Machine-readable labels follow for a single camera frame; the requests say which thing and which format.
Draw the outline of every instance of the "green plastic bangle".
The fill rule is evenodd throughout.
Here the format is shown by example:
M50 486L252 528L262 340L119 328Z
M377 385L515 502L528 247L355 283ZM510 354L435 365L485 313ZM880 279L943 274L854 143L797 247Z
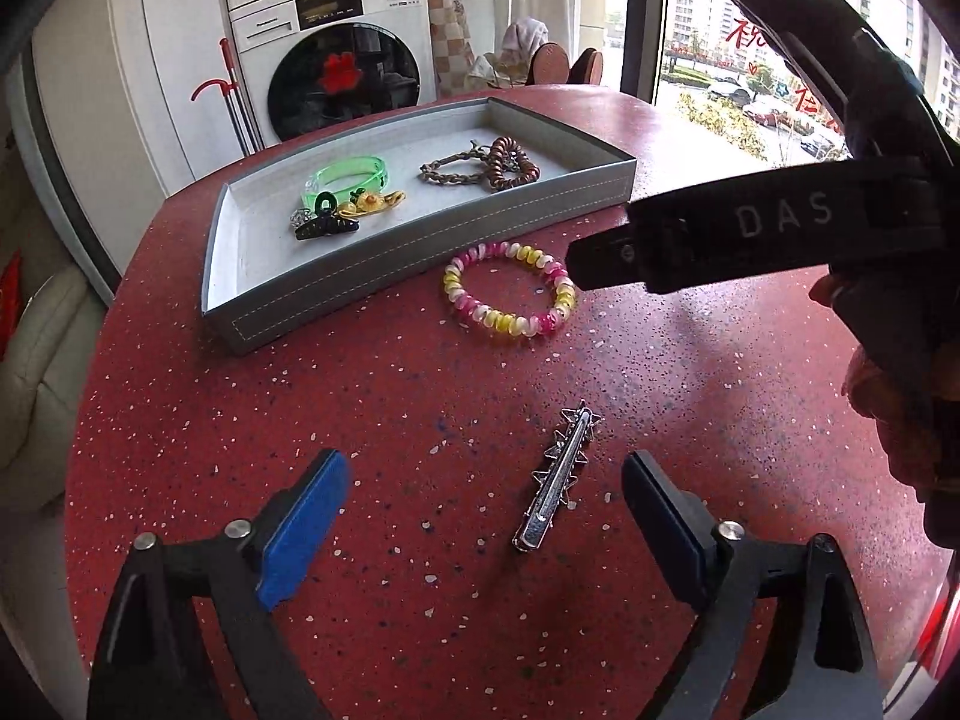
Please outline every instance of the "green plastic bangle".
M352 186L344 187L331 191L328 186L341 178L349 176L366 176L362 181L358 181ZM347 202L352 196L361 189L367 191L380 191L387 186L387 165L379 157L349 157L332 165L327 165L321 170L317 170L306 180L304 184L304 193L301 199L304 201L304 207L315 211L314 206L317 202L317 196L322 191L331 191L337 199L337 204Z

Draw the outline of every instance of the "table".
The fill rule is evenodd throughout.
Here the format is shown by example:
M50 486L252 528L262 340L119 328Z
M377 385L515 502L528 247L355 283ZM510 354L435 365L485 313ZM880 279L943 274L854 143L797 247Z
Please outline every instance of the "table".
M503 97L635 154L633 197L762 167L606 89ZM107 315L67 484L68 590L85 659L137 533L210 536L334 446L354 487L274 618L335 717L634 717L692 622L619 494L621 461L647 448L714 515L761 538L834 533L892 678L947 555L923 536L922 510L887 473L872 424L838 394L854 343L806 297L817 269L663 298L637 286L588 293L555 338L497 343L458 326L438 268L232 357L198 308L218 191L311 137L169 199ZM562 256L622 220L610 209L523 240ZM522 271L491 269L468 274L474 295L511 307L544 298ZM606 421L577 507L559 512L539 552L517 555L530 471L560 408L581 397ZM725 716L757 668L769 608L757 615ZM244 716L211 618L207 607L211 656Z

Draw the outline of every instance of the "gray box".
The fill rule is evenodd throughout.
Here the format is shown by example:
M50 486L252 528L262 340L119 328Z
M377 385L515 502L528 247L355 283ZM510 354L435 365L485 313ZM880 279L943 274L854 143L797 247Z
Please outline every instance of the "gray box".
M500 135L516 138L541 169L533 184L438 186L419 166ZM360 229L298 241L290 214L314 170L350 156L387 164L400 205ZM453 163L445 172L477 172ZM497 98L413 109L309 143L224 184L210 227L200 310L237 354L420 274L478 241L506 240L627 202L637 161L619 148Z

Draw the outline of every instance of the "red handle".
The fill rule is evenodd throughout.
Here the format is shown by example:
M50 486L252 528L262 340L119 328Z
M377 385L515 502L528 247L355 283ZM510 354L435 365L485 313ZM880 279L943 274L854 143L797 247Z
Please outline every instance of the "red handle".
M224 55L224 65L227 65L227 72L233 73L233 54L230 53L230 42L227 38L220 41L220 51Z
M225 98L230 96L230 90L233 89L233 84L231 84L229 81L224 81L224 79L210 79L209 81L203 81L200 86L193 90L193 94L190 95L191 103L193 103L193 101L197 98L197 95L200 92L203 92L203 90L205 90L208 86L219 86L220 92Z

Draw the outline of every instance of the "silver pin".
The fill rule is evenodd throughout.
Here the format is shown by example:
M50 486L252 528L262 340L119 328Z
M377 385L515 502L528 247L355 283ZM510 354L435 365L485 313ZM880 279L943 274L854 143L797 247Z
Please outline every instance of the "silver pin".
M601 420L600 416L587 408L583 400L576 409L561 409L560 413L568 422L568 427L564 433L554 431L556 443L544 452L550 461L549 468L533 473L539 491L514 536L514 546L520 552L529 552L544 543L547 529L553 523L553 515L560 504L568 504L566 493L577 482L573 467L577 463L587 462L581 450L593 440L593 426Z

